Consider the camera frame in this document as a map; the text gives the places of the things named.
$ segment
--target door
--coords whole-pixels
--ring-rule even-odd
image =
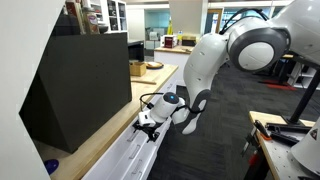
[[[205,27],[206,33],[219,33],[222,9],[209,9]]]

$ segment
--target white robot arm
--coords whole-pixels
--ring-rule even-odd
[[[211,95],[212,80],[227,59],[243,71],[258,71],[279,60],[290,49],[320,64],[319,9],[319,0],[295,0],[268,21],[246,17],[234,23],[222,35],[204,35],[184,67],[189,103],[179,98],[177,105],[168,105],[171,108],[178,106],[178,110],[172,114],[176,128],[183,134],[190,134],[196,129]],[[170,108],[161,109],[170,112],[163,112],[166,115],[174,111]],[[152,115],[154,112],[158,111],[151,110],[151,117],[156,117]]]

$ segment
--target bottle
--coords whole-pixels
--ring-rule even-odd
[[[83,21],[85,24],[86,34],[100,34],[98,19],[95,10],[89,7],[82,8]]]
[[[178,45],[179,45],[179,46],[182,46],[182,31],[181,31],[181,30],[178,31],[178,37],[177,37],[177,39],[178,39]]]

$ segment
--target wall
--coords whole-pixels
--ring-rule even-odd
[[[204,32],[208,0],[169,0],[173,33],[200,37]]]
[[[145,10],[169,9],[169,4],[127,5],[127,24],[130,39],[145,40]]]
[[[0,179],[49,179],[18,112],[63,3],[1,1]]]
[[[168,27],[170,12],[168,10],[145,10],[146,27]]]
[[[129,39],[144,40],[144,9],[127,9]]]

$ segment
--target shelf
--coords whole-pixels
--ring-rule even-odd
[[[296,87],[296,88],[303,88],[303,89],[307,89],[308,88],[308,86],[302,86],[301,83],[295,83],[293,86]]]
[[[91,6],[94,5],[94,6],[100,6],[101,7],[100,4],[96,4],[96,3],[90,3],[90,4],[91,4]]]
[[[310,73],[302,73],[301,74],[301,77],[313,77],[314,76],[314,74],[310,74]]]

